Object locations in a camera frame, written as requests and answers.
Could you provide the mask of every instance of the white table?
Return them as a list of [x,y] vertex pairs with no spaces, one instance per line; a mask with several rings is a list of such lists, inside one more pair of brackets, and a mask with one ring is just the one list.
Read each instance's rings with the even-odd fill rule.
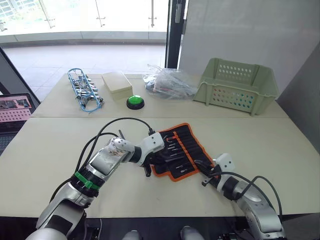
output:
[[[101,109],[88,114],[81,110],[68,76],[65,74],[54,86],[50,94],[40,104],[33,117],[89,117],[89,118],[252,118],[249,113],[230,108],[210,105],[191,100],[167,100],[150,95],[145,89],[141,74],[127,74],[132,84],[133,94],[143,97],[145,106],[140,110],[130,110],[126,99],[113,101],[104,86],[100,74],[88,75],[98,87],[99,95],[105,104]],[[266,111],[255,118],[288,118],[287,114],[274,101]]]
[[[56,187],[74,171],[90,137],[111,118],[32,117],[0,157],[0,216],[38,217]],[[267,177],[277,189],[284,214],[320,212],[319,155],[289,118],[145,118],[156,130],[181,122],[214,157],[230,153],[236,172],[251,179]],[[114,123],[133,143],[147,136],[139,122]],[[108,137],[103,136],[102,147]],[[213,187],[203,187],[198,173],[179,182],[145,177],[143,168],[122,164],[87,210],[89,217],[217,217],[241,211]],[[258,185],[276,207],[271,189]]]

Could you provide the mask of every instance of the cable connector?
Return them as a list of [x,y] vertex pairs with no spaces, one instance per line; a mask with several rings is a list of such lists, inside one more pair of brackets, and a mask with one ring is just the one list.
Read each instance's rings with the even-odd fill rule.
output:
[[152,134],[155,134],[155,133],[156,133],[155,130],[153,130],[152,128],[149,128],[149,132],[148,132],[149,136],[151,136]]

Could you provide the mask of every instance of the plastic bag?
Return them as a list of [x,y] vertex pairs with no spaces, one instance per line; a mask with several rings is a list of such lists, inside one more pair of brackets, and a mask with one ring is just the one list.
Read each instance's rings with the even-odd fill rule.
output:
[[193,99],[197,93],[197,87],[192,85],[192,79],[182,70],[161,68],[156,65],[148,65],[154,70],[152,74],[143,77],[146,90],[163,99]]

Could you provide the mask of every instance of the green button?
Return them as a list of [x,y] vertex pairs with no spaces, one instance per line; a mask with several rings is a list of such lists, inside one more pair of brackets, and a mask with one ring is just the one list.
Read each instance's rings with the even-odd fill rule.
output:
[[139,95],[133,95],[131,97],[128,98],[128,102],[132,105],[137,105],[142,103],[143,98]]

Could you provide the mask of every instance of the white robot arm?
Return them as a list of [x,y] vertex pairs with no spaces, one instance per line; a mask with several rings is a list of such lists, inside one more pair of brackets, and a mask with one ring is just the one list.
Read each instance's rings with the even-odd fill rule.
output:
[[26,240],[66,240],[86,217],[99,189],[121,163],[143,166],[147,155],[162,150],[165,143],[160,133],[154,133],[136,146],[120,137],[112,138],[80,168],[40,215],[36,228]]
[[195,160],[200,171],[207,176],[203,186],[213,185],[216,190],[229,200],[234,200],[244,212],[255,240],[286,240],[286,234],[276,211],[270,206],[265,195],[255,187],[250,186],[243,196],[239,194],[248,186],[247,182],[239,181],[230,174],[235,165],[230,154],[223,153],[215,159],[216,166],[206,166],[200,160]]

